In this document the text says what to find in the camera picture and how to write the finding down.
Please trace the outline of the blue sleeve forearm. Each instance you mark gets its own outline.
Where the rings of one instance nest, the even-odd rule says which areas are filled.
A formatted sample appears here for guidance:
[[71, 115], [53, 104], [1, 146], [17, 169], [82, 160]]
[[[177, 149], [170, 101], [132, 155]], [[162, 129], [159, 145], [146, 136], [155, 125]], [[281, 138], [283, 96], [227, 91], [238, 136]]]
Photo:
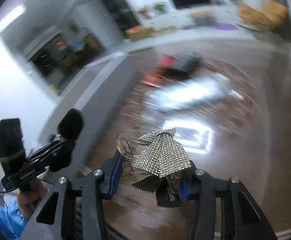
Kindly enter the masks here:
[[7, 207], [0, 206], [0, 232], [5, 239], [19, 239], [28, 220], [21, 213], [21, 209], [17, 203], [17, 197], [14, 197]]

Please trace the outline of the left hand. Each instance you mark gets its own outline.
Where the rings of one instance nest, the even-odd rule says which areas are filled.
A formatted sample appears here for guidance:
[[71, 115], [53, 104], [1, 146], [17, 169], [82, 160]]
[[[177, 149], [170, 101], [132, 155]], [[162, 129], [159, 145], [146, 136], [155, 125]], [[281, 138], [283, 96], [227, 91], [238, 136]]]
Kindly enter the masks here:
[[20, 213], [30, 219], [34, 213], [36, 206], [41, 203], [48, 190], [45, 188], [46, 183], [41, 180], [36, 180], [34, 190], [22, 192], [20, 191], [16, 196], [16, 202]]

